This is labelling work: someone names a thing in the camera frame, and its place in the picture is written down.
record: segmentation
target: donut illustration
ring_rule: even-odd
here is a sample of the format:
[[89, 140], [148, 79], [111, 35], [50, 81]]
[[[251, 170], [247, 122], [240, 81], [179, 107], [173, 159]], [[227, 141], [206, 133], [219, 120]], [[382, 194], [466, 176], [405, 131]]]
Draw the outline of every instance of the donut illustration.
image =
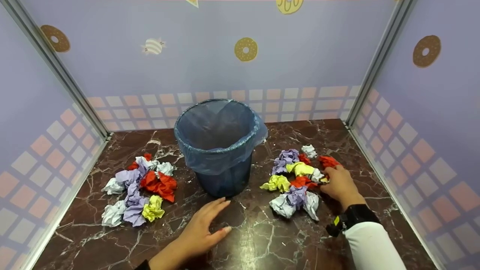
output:
[[243, 37], [235, 44], [235, 56], [242, 62], [249, 62], [257, 57], [258, 46], [255, 40]]
[[276, 0], [276, 6], [283, 14], [292, 14], [300, 9], [303, 0]]
[[48, 42], [56, 52], [67, 52], [70, 50], [70, 42], [67, 36], [59, 29], [51, 25], [42, 25], [40, 30], [45, 34]]
[[162, 38], [154, 39], [149, 38], [145, 41], [145, 45], [142, 45], [142, 51], [145, 55], [148, 54], [160, 54], [166, 48], [165, 42], [162, 41]]
[[426, 36], [413, 49], [413, 63], [420, 68], [426, 68], [435, 62], [441, 49], [442, 44], [439, 37]]

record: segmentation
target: marble table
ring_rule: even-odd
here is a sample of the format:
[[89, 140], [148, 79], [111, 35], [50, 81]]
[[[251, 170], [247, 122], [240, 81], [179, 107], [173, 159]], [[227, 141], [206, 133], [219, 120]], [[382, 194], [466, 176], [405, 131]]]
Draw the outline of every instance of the marble table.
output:
[[[339, 212], [339, 205], [327, 197], [317, 210], [319, 222], [298, 211], [291, 220], [272, 213], [268, 202], [278, 195], [259, 186], [268, 181], [273, 159], [281, 150], [312, 144], [317, 153], [329, 155], [349, 169], [360, 193], [380, 218], [407, 269], [435, 269], [381, 184], [360, 149], [340, 120], [270, 123], [269, 137], [253, 153], [249, 186], [232, 198], [231, 205], [214, 221], [216, 230], [226, 224], [230, 235], [209, 254], [189, 262], [184, 269], [354, 269], [344, 237], [330, 237], [325, 226]], [[164, 202], [162, 219], [140, 228], [124, 223], [102, 227], [101, 215], [108, 204], [121, 196], [108, 196], [100, 189], [148, 152], [160, 161], [178, 167], [175, 203]], [[192, 215], [213, 200], [199, 186], [192, 170], [185, 166], [172, 130], [115, 133], [80, 192], [48, 243], [34, 269], [94, 270], [133, 269], [175, 239]]]

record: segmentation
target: bin rim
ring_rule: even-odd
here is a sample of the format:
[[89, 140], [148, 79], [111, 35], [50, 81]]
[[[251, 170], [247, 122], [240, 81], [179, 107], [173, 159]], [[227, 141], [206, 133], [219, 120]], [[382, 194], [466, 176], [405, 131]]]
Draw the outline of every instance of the bin rim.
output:
[[[179, 136], [179, 131], [178, 131], [178, 128], [177, 128], [177, 125], [178, 125], [178, 122], [179, 120], [181, 119], [181, 117], [186, 113], [188, 112], [189, 110], [191, 110], [192, 108], [200, 105], [200, 104], [204, 104], [204, 103], [208, 103], [208, 102], [212, 102], [212, 101], [219, 101], [219, 100], [226, 100], [228, 102], [236, 102], [236, 103], [239, 103], [245, 107], [247, 107], [251, 112], [252, 112], [252, 115], [253, 115], [253, 119], [255, 121], [255, 126], [253, 127], [252, 130], [250, 130], [250, 132], [248, 132], [248, 134], [246, 135], [246, 137], [241, 140], [241, 141], [237, 141], [236, 143], [232, 144], [231, 146], [227, 147], [227, 148], [220, 148], [218, 150], [215, 150], [215, 151], [212, 151], [212, 150], [205, 150], [205, 149], [201, 149], [201, 148], [196, 148], [196, 147], [193, 147], [189, 144], [186, 144]], [[247, 104], [243, 103], [243, 102], [240, 102], [240, 101], [237, 101], [237, 100], [234, 100], [234, 99], [231, 99], [231, 98], [211, 98], [211, 99], [207, 99], [207, 100], [204, 100], [202, 102], [198, 102], [192, 106], [190, 106], [189, 108], [187, 108], [184, 112], [182, 112], [182, 114], [178, 117], [178, 119], [175, 121], [175, 125], [173, 126], [173, 133], [176, 137], [176, 139], [181, 142], [183, 145], [185, 145], [187, 148], [189, 148], [190, 150], [195, 150], [197, 152], [200, 152], [202, 154], [221, 154], [221, 153], [226, 153], [226, 152], [230, 152], [232, 150], [235, 150], [237, 149], [238, 147], [240, 147], [241, 145], [243, 145], [244, 142], [248, 141], [250, 138], [253, 137], [254, 133], [256, 131], [258, 131], [258, 128], [259, 128], [259, 125], [260, 125], [260, 122], [258, 122], [258, 119], [257, 117], [255, 117], [255, 111], [253, 111], [249, 106], [247, 106]]]

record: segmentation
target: pink checkered pattern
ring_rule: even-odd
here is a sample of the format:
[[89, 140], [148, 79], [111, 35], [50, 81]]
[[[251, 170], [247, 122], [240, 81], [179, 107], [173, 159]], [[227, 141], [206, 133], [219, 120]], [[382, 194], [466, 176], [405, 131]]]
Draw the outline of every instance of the pink checkered pattern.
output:
[[111, 131], [173, 128], [181, 113], [211, 98], [245, 102], [269, 122], [345, 120], [359, 86], [271, 88], [197, 93], [91, 97], [90, 104]]
[[354, 124], [360, 147], [437, 259], [459, 269], [480, 252], [480, 197], [373, 89]]
[[[104, 106], [102, 99], [93, 99]], [[99, 151], [101, 139], [76, 105], [0, 172], [0, 269], [20, 269], [73, 185]]]

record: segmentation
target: wall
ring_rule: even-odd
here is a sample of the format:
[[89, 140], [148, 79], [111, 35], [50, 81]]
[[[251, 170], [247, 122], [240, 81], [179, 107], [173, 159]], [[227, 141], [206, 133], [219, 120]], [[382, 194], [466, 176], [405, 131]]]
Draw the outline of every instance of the wall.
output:
[[0, 5], [0, 270], [19, 269], [100, 138]]
[[[428, 249], [480, 269], [480, 23], [474, 0], [418, 1], [354, 127]], [[441, 51], [420, 68], [417, 42]]]
[[[245, 101], [267, 122], [346, 118], [396, 1], [22, 0], [110, 130], [169, 128], [208, 98]], [[160, 54], [143, 54], [159, 38]], [[252, 38], [255, 59], [237, 59]]]

